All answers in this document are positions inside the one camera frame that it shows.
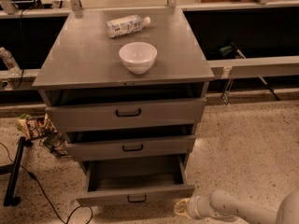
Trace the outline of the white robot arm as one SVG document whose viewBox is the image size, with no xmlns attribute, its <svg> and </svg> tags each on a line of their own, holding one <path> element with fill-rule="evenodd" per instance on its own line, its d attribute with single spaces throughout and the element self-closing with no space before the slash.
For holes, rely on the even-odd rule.
<svg viewBox="0 0 299 224">
<path fill-rule="evenodd" d="M 241 201 L 224 190 L 214 190 L 207 196 L 180 200 L 174 213 L 193 220 L 209 217 L 234 222 L 242 218 L 249 224 L 299 224 L 299 191 L 287 195 L 277 211 Z"/>
</svg>

